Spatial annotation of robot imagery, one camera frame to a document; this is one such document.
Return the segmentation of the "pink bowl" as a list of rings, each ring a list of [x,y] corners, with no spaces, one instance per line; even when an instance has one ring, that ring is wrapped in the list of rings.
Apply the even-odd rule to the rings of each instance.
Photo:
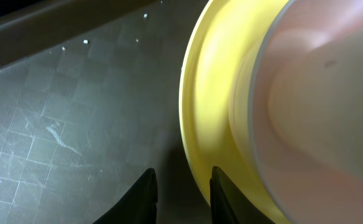
[[[239,150],[292,223],[363,223],[363,0],[288,1],[235,91]]]

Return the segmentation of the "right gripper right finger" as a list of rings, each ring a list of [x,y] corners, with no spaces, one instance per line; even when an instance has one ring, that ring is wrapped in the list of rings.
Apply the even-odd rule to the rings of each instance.
[[[209,185],[213,224],[275,224],[249,201],[220,167],[212,168]]]

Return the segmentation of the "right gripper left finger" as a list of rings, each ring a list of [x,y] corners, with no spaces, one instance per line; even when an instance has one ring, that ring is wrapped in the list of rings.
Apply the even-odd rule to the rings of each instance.
[[[156,224],[157,202],[156,173],[153,168],[148,168],[94,224]]]

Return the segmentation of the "yellow plate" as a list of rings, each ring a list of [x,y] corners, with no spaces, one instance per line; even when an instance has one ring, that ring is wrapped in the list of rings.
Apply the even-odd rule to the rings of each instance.
[[[256,209],[287,218],[256,171],[247,133],[250,76],[259,47],[285,0],[212,0],[191,34],[181,68],[179,120],[190,170],[206,200],[219,167]]]

